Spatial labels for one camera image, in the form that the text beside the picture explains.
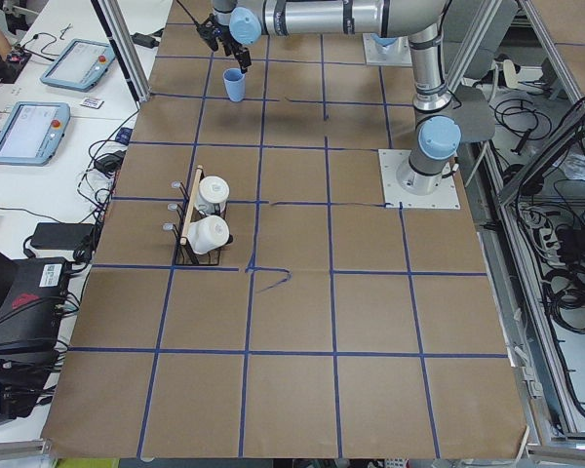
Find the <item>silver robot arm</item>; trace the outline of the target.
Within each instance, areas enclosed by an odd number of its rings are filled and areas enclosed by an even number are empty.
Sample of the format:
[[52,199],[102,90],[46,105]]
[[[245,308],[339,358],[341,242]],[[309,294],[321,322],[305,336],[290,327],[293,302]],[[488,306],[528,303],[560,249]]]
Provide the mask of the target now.
[[234,57],[241,72],[262,36],[324,33],[362,35],[370,65],[411,67],[416,143],[396,180],[417,196],[440,186],[460,143],[450,111],[458,83],[475,57],[493,58],[512,21],[495,19],[498,1],[458,10],[448,1],[214,1],[212,8],[197,32],[212,51]]

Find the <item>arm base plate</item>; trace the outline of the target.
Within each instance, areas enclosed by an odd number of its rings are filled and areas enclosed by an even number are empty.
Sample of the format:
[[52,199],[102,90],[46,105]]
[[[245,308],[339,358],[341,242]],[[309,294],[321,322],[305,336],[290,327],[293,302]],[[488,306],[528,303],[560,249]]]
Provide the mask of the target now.
[[410,166],[410,151],[379,149],[384,205],[393,209],[459,210],[449,164],[438,175],[421,175]]
[[374,33],[363,35],[366,65],[411,67],[407,37],[381,38]]

